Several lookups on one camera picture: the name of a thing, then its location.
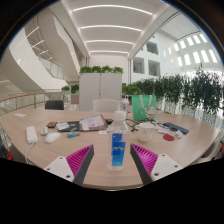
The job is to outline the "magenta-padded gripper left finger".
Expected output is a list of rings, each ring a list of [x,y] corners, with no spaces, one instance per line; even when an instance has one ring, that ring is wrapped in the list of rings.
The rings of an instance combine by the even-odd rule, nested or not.
[[[67,157],[57,157],[44,170],[82,186],[93,156],[94,146],[89,145]]]

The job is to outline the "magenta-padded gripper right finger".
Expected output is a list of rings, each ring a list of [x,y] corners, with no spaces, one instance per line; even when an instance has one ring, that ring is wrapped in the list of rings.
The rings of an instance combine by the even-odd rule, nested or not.
[[[182,169],[182,166],[167,154],[157,155],[135,144],[130,145],[130,154],[144,185]]]

